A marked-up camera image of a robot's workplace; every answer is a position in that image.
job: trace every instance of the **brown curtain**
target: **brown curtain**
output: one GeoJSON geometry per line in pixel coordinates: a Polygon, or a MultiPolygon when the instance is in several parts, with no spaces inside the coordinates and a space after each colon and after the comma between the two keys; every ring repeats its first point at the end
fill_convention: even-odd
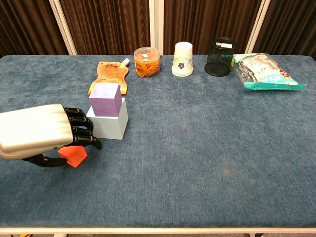
{"type": "Polygon", "coordinates": [[[177,42],[193,44],[194,54],[207,54],[214,37],[236,41],[235,53],[244,53],[261,0],[165,0],[164,54],[173,54],[177,42]]]}
{"type": "Polygon", "coordinates": [[[271,0],[253,52],[316,59],[316,1],[271,0]]]}
{"type": "Polygon", "coordinates": [[[150,46],[148,0],[60,0],[79,55],[132,54],[150,46]]]}
{"type": "Polygon", "coordinates": [[[0,56],[68,54],[46,0],[0,0],[0,56]]]}

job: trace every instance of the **table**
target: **table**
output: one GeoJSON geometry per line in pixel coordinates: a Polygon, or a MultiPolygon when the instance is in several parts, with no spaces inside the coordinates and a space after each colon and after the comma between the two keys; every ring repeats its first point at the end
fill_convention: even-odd
{"type": "Polygon", "coordinates": [[[6,56],[0,112],[87,112],[98,62],[125,58],[124,139],[87,147],[76,169],[0,159],[0,233],[316,232],[311,57],[275,56],[304,90],[248,91],[234,73],[207,74],[206,55],[186,78],[172,75],[172,56],[154,78],[136,76],[132,55],[6,56]]]}

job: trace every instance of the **mesh pen holder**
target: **mesh pen holder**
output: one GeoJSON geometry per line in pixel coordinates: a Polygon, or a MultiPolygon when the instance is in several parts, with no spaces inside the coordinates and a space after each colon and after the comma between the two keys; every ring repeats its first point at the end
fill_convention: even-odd
{"type": "Polygon", "coordinates": [[[214,38],[209,46],[205,71],[213,76],[223,77],[231,73],[231,62],[236,42],[230,38],[214,38]]]}

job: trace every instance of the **robotic hand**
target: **robotic hand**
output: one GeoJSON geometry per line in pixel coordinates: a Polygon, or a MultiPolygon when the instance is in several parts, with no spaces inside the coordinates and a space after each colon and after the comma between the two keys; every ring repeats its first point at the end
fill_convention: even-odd
{"type": "Polygon", "coordinates": [[[42,153],[63,146],[102,149],[101,141],[93,136],[93,122],[78,108],[52,104],[15,110],[1,113],[0,123],[0,157],[4,159],[56,167],[67,164],[67,160],[44,157],[42,153]]]}

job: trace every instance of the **paper cup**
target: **paper cup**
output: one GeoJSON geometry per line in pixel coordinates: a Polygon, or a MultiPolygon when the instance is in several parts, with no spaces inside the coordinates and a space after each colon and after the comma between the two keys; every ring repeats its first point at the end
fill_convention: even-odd
{"type": "Polygon", "coordinates": [[[177,77],[186,77],[193,72],[192,44],[189,42],[178,42],[174,49],[172,74],[177,77]]]}

